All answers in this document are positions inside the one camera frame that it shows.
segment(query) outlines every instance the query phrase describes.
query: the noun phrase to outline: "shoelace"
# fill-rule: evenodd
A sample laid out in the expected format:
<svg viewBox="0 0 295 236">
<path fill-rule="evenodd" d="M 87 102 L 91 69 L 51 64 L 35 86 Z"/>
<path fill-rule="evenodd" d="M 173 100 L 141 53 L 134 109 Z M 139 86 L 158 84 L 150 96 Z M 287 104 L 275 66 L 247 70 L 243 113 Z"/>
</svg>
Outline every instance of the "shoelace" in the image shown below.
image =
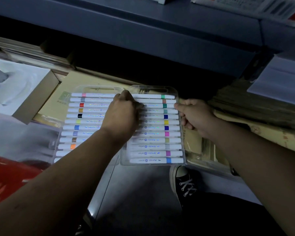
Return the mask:
<svg viewBox="0 0 295 236">
<path fill-rule="evenodd" d="M 188 195 L 189 191 L 191 191 L 191 190 L 196 191 L 196 190 L 197 190 L 196 188 L 193 187 L 193 186 L 194 186 L 194 183 L 191 183 L 191 182 L 192 182 L 192 179 L 187 180 L 187 181 L 185 181 L 185 182 L 180 182 L 180 183 L 179 183 L 179 185 L 184 185 L 184 186 L 181 188 L 182 191 L 185 190 L 185 187 L 186 187 L 187 185 L 190 185 L 190 186 L 191 186 L 190 188 L 188 188 L 188 191 L 184 194 L 184 197 L 186 197 L 186 196 Z"/>
</svg>

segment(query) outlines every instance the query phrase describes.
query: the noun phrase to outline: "person's left hand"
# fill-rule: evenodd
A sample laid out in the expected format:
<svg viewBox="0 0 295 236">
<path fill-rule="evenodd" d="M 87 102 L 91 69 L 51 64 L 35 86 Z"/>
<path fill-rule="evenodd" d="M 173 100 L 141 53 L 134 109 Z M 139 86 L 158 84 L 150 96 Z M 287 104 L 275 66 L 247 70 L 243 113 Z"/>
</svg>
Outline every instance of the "person's left hand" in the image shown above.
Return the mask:
<svg viewBox="0 0 295 236">
<path fill-rule="evenodd" d="M 139 110 L 142 103 L 136 102 L 128 90 L 116 94 L 105 114 L 101 130 L 107 130 L 115 141 L 125 144 L 139 125 Z"/>
</svg>

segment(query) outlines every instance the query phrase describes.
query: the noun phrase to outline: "black sneaker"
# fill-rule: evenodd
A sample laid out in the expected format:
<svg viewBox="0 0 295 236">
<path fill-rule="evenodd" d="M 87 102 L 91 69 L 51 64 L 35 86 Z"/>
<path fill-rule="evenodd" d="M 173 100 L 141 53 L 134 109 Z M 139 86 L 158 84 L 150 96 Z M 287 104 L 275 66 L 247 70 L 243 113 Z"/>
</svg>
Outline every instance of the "black sneaker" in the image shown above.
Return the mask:
<svg viewBox="0 0 295 236">
<path fill-rule="evenodd" d="M 184 166 L 171 166 L 169 170 L 169 180 L 171 189 L 177 196 L 181 207 L 184 206 L 186 200 L 189 200 L 189 198 L 197 192 L 188 169 Z"/>
</svg>

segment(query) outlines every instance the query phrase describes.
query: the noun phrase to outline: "open plastic case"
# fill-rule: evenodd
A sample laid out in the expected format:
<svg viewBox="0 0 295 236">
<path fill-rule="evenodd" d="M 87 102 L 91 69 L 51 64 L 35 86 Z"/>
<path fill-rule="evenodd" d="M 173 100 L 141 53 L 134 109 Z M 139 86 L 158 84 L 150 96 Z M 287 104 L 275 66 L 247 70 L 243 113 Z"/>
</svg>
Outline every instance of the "open plastic case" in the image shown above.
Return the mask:
<svg viewBox="0 0 295 236">
<path fill-rule="evenodd" d="M 144 102 L 140 126 L 113 157 L 110 165 L 185 164 L 181 118 L 173 107 L 173 103 L 178 101 L 177 91 L 172 87 L 139 85 L 130 86 L 128 90 L 135 99 L 139 98 Z M 122 91 L 123 88 L 116 86 L 78 86 L 73 90 L 67 119 L 62 124 L 56 143 L 53 162 L 79 146 L 100 128 L 113 96 Z"/>
</svg>

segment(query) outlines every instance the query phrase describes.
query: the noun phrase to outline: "floor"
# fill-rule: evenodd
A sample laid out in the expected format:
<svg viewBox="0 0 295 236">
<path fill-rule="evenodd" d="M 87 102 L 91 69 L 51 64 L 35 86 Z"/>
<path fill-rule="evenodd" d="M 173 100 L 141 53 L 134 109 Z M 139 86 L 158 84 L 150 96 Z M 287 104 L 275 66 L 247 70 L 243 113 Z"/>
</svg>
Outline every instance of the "floor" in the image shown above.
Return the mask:
<svg viewBox="0 0 295 236">
<path fill-rule="evenodd" d="M 0 121 L 0 156 L 51 163 L 58 137 L 54 129 Z M 122 166 L 118 155 L 105 170 L 89 205 L 102 235 L 181 235 L 181 207 L 169 184 L 169 166 Z M 198 171 L 208 192 L 229 194 L 260 203 L 243 181 Z"/>
</svg>

